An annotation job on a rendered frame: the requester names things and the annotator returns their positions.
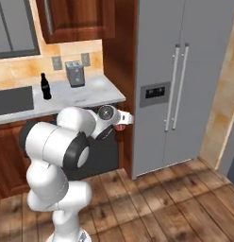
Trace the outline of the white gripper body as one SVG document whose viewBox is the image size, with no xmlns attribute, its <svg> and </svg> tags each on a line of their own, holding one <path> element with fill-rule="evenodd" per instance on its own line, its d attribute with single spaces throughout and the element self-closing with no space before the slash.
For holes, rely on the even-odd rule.
<svg viewBox="0 0 234 242">
<path fill-rule="evenodd" d="M 130 112 L 125 112 L 123 120 L 125 125 L 131 125 L 134 123 L 134 116 Z"/>
</svg>

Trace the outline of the black large bottle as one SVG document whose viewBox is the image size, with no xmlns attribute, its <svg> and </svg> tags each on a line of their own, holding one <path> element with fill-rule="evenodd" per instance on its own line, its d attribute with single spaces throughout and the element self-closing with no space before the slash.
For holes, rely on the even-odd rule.
<svg viewBox="0 0 234 242">
<path fill-rule="evenodd" d="M 47 81 L 45 77 L 45 73 L 41 73 L 41 87 L 42 87 L 42 93 L 43 93 L 43 98 L 46 100 L 49 100 L 52 98 L 51 93 L 50 93 L 50 86 L 49 82 Z"/>
</svg>

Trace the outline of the dark grey sink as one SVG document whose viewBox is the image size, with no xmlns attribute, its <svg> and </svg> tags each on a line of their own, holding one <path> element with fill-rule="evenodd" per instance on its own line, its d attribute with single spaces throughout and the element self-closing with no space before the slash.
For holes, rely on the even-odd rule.
<svg viewBox="0 0 234 242">
<path fill-rule="evenodd" d="M 0 90 L 0 115 L 34 109 L 31 86 Z"/>
</svg>

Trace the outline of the black dishwasher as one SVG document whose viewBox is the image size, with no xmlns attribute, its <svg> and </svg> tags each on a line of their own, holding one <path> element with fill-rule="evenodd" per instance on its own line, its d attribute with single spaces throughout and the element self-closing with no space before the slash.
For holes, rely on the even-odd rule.
<svg viewBox="0 0 234 242">
<path fill-rule="evenodd" d="M 98 112 L 67 107 L 58 113 L 57 125 L 76 132 L 63 159 L 63 171 L 70 181 L 88 178 L 118 167 L 118 146 L 114 126 L 121 115 L 111 105 Z"/>
</svg>

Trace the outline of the grey toaster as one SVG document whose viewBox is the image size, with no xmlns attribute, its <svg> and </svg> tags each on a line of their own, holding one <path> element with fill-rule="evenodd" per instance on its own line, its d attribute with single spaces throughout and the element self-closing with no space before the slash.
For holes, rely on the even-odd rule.
<svg viewBox="0 0 234 242">
<path fill-rule="evenodd" d="M 67 79 L 72 88 L 85 85 L 84 66 L 79 60 L 65 62 Z"/>
</svg>

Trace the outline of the brown tall side panel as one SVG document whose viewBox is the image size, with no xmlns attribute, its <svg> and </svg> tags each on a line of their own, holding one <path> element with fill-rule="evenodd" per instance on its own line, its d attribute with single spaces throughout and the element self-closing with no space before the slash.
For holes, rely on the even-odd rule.
<svg viewBox="0 0 234 242">
<path fill-rule="evenodd" d="M 135 114 L 138 0 L 114 0 L 115 37 L 103 41 L 105 76 L 125 96 L 120 109 Z"/>
</svg>

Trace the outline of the grey fridge door with dispenser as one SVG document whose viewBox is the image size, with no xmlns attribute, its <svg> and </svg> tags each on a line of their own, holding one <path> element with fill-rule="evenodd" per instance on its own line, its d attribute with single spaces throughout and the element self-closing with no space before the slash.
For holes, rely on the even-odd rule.
<svg viewBox="0 0 234 242">
<path fill-rule="evenodd" d="M 139 0 L 132 176 L 162 167 L 170 86 L 186 0 Z"/>
</svg>

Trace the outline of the plain grey fridge door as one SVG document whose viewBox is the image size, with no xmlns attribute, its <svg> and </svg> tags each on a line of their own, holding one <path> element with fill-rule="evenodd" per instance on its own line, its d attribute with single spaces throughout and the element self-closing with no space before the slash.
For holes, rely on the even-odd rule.
<svg viewBox="0 0 234 242">
<path fill-rule="evenodd" d="M 233 22 L 234 0 L 186 0 L 165 166 L 199 155 Z M 189 56 L 176 129 L 172 130 L 185 43 L 190 44 Z"/>
</svg>

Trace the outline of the brown base cupboard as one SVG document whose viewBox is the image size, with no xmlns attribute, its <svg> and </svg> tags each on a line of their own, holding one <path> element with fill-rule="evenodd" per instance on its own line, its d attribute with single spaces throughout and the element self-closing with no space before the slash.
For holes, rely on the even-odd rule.
<svg viewBox="0 0 234 242">
<path fill-rule="evenodd" d="M 30 160 L 19 145 L 19 132 L 25 123 L 0 125 L 0 199 L 29 191 L 26 171 Z"/>
</svg>

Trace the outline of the grey framed window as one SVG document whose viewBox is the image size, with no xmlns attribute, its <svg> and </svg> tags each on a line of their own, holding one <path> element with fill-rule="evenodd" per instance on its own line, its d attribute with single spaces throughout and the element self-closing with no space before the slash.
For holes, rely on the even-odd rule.
<svg viewBox="0 0 234 242">
<path fill-rule="evenodd" d="M 0 0 L 0 59 L 39 54 L 29 0 Z"/>
</svg>

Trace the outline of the grey wall socket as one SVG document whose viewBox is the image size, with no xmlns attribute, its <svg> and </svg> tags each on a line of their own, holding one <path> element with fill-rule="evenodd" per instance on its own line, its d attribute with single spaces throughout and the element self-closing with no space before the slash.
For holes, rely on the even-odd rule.
<svg viewBox="0 0 234 242">
<path fill-rule="evenodd" d="M 55 71 L 62 69 L 62 61 L 60 56 L 55 56 L 52 58 L 53 69 Z"/>
<path fill-rule="evenodd" d="M 91 61 L 90 61 L 90 54 L 89 53 L 82 53 L 81 54 L 81 62 L 83 66 L 90 66 L 91 65 Z"/>
</svg>

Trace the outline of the brown wall cupboard door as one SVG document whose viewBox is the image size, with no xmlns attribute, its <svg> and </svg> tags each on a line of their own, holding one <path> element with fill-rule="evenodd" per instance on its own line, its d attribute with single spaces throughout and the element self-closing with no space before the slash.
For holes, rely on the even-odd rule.
<svg viewBox="0 0 234 242">
<path fill-rule="evenodd" d="M 114 0 L 49 0 L 53 35 L 48 32 L 43 0 L 36 0 L 46 43 L 70 43 L 115 36 Z"/>
</svg>

